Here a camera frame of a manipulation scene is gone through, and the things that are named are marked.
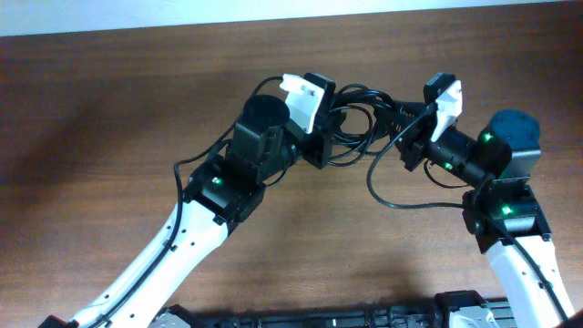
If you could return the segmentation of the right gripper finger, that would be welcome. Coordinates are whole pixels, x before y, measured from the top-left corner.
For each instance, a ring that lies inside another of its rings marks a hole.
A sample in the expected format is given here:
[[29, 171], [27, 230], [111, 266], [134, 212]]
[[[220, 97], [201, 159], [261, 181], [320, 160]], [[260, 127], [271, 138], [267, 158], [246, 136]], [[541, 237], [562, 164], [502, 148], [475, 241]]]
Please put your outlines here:
[[393, 101], [378, 105], [373, 113], [377, 119], [413, 119], [424, 112], [424, 102]]
[[409, 119], [378, 119], [375, 123], [375, 139], [392, 140], [410, 124]]

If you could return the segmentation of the black cable silver plug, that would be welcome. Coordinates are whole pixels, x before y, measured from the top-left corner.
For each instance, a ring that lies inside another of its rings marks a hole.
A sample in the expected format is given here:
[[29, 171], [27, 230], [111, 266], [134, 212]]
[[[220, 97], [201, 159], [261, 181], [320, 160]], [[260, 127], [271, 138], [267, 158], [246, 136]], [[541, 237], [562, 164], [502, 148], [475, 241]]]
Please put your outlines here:
[[334, 149], [328, 159], [333, 167], [348, 167], [379, 150], [370, 147], [387, 132], [381, 127], [380, 115], [396, 109], [395, 101], [385, 92], [362, 84], [348, 84], [333, 96], [332, 114], [339, 114], [340, 127], [332, 134]]

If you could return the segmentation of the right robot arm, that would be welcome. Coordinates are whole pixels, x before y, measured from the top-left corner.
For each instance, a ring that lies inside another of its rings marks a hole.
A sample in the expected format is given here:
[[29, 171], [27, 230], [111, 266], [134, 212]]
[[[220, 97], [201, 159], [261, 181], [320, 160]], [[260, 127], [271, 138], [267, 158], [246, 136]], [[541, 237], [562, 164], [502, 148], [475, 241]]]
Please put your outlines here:
[[403, 103], [377, 117], [406, 169], [427, 159], [470, 186], [459, 205], [465, 225], [503, 286], [517, 325], [573, 323], [576, 312], [557, 268], [551, 230], [528, 184], [541, 156], [537, 121], [501, 110], [470, 138], [456, 128], [458, 115], [436, 103]]

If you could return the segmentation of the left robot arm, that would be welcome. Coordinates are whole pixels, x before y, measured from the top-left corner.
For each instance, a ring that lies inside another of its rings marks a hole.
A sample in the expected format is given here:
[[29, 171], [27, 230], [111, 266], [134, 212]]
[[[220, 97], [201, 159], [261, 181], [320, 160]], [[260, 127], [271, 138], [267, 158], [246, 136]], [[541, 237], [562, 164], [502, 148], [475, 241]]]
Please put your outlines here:
[[305, 159], [320, 169], [345, 120], [329, 97], [253, 95], [233, 135], [200, 156], [164, 227], [91, 304], [44, 327], [146, 327], [189, 274], [261, 204], [267, 179]]

